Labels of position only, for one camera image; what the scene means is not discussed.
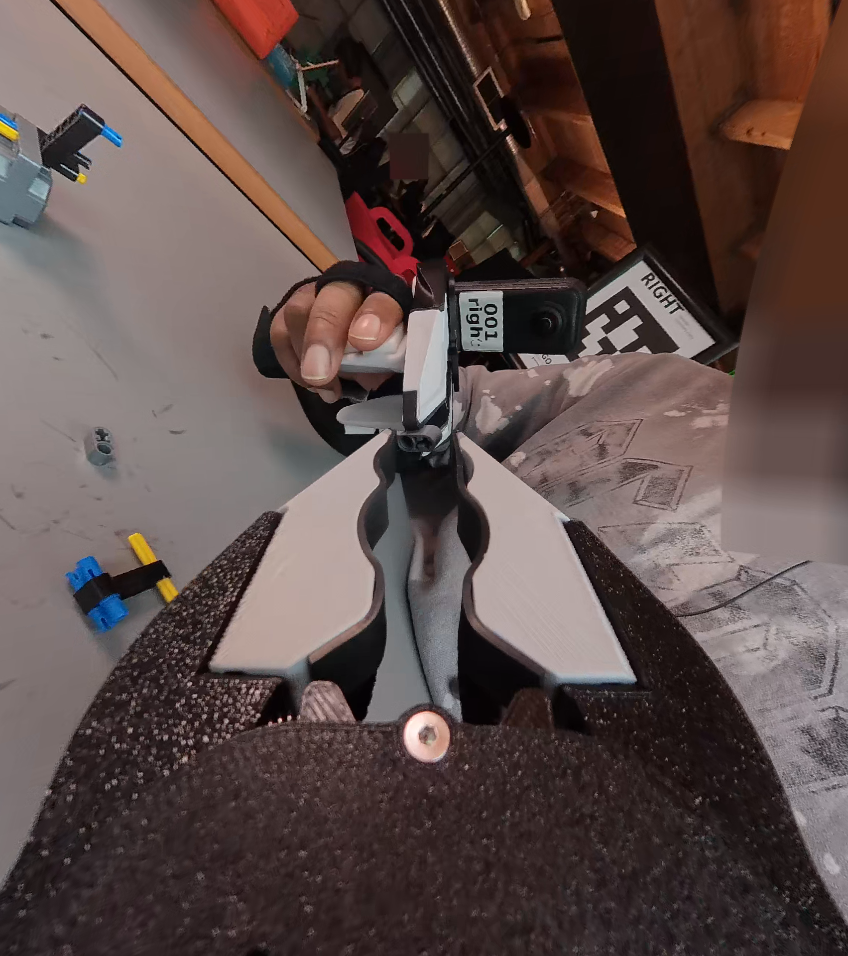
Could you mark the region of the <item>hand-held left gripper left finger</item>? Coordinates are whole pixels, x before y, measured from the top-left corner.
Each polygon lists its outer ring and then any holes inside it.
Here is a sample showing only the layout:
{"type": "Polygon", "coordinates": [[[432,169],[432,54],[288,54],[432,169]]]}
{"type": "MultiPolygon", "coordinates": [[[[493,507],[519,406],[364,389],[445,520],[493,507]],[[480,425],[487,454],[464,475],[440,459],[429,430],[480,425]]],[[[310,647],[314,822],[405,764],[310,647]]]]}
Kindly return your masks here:
{"type": "Polygon", "coordinates": [[[394,433],[380,432],[279,511],[209,662],[215,674],[367,680],[382,658],[383,578],[394,433]]]}

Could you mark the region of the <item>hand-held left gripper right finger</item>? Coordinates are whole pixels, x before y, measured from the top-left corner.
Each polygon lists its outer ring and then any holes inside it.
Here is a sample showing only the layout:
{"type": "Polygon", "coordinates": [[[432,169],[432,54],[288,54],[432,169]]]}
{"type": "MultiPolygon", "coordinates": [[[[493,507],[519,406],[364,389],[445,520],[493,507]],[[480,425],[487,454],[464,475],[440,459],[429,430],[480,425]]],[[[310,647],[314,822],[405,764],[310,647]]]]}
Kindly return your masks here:
{"type": "Polygon", "coordinates": [[[569,518],[465,435],[455,449],[458,532],[473,555],[461,621],[545,688],[635,686],[569,518]]]}

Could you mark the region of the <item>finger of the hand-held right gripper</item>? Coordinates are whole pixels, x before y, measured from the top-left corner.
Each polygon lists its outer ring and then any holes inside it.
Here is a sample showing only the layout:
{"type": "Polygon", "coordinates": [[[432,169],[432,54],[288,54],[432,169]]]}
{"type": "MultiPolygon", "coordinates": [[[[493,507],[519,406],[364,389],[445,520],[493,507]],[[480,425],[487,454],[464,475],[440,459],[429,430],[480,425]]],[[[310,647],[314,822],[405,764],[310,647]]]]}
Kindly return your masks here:
{"type": "Polygon", "coordinates": [[[405,435],[451,432],[450,319],[446,307],[407,319],[402,423],[405,435]]]}
{"type": "Polygon", "coordinates": [[[446,450],[452,441],[462,416],[460,405],[460,367],[459,358],[449,358],[446,376],[446,396],[444,410],[447,413],[446,421],[442,425],[440,451],[446,450]]]}

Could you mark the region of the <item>blue black yellow axle assembly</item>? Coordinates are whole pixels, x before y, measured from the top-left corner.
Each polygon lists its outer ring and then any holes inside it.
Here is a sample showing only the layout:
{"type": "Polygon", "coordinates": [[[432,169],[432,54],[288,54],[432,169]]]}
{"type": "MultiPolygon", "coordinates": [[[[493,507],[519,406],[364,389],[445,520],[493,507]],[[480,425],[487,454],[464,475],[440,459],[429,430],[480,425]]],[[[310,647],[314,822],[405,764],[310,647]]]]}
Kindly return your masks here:
{"type": "Polygon", "coordinates": [[[86,556],[65,575],[74,603],[99,633],[111,631],[128,617],[131,598],[155,591],[170,604],[179,595],[166,564],[143,534],[132,533],[128,544],[138,565],[126,572],[113,576],[96,558],[86,556]]]}

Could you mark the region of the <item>person's right forearm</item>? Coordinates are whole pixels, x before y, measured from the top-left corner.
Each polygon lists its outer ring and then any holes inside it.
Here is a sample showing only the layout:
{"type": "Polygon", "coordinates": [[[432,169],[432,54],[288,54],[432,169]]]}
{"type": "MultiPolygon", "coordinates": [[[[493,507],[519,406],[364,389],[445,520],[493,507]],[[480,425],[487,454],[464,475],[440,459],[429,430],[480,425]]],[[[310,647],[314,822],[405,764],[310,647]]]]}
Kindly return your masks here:
{"type": "Polygon", "coordinates": [[[538,448],[581,428],[599,433],[635,425],[623,450],[600,452],[602,463],[625,452],[678,465],[711,463],[706,446],[728,424],[732,378],[676,355],[642,353],[582,358],[549,370],[461,373],[454,424],[496,460],[538,448]]]}

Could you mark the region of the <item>person's right hand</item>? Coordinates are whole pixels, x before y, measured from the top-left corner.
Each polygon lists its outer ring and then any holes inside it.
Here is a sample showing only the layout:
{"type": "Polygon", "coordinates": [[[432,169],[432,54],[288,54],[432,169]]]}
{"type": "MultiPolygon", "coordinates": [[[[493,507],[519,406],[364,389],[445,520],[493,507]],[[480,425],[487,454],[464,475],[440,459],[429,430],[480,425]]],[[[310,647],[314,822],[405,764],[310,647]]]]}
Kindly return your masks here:
{"type": "Polygon", "coordinates": [[[274,315],[271,342],[286,375],[326,402],[339,400],[338,373],[346,348],[379,348],[404,319],[400,304],[385,293],[366,293],[347,282],[316,291],[299,288],[274,315]]]}

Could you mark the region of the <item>framed black white marker poster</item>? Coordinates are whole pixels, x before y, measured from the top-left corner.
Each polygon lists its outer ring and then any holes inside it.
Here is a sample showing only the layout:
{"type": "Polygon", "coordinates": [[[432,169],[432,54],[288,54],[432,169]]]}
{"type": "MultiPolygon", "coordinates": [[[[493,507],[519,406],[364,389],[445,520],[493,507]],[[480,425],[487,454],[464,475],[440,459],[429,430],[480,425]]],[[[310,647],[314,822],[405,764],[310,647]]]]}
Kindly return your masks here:
{"type": "Polygon", "coordinates": [[[530,369],[642,353],[710,365],[738,343],[739,336],[676,277],[656,250],[643,245],[588,289],[579,344],[565,355],[512,354],[507,359],[515,368],[530,369]]]}

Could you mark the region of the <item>red plastic canister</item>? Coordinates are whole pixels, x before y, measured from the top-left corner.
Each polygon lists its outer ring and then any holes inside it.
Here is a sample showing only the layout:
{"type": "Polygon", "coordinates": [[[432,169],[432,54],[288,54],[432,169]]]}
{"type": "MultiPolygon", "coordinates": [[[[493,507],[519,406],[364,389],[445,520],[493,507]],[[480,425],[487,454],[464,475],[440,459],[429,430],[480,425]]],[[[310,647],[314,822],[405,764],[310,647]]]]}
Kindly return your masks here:
{"type": "Polygon", "coordinates": [[[379,266],[412,283],[419,268],[411,234],[383,207],[370,208],[358,192],[345,201],[346,217],[361,261],[379,266]]]}

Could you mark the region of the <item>orange red box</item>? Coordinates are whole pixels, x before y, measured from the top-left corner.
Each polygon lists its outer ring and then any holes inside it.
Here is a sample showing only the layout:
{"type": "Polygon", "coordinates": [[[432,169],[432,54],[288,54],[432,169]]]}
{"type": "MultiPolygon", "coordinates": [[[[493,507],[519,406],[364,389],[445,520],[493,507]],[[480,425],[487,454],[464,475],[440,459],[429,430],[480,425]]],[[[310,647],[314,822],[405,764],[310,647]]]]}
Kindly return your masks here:
{"type": "Polygon", "coordinates": [[[215,1],[214,4],[258,60],[274,51],[299,18],[291,1],[215,1]]]}

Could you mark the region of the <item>grey block brick assembly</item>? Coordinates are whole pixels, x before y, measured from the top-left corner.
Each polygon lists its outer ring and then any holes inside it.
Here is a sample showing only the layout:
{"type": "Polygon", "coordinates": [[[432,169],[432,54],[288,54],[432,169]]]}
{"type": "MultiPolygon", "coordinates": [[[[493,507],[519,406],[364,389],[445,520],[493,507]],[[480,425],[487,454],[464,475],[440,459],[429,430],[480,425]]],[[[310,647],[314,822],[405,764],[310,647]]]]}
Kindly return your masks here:
{"type": "Polygon", "coordinates": [[[47,209],[55,176],[85,184],[92,161],[84,150],[98,138],[123,145],[122,135],[86,104],[51,131],[0,106],[0,223],[34,226],[47,209]]]}

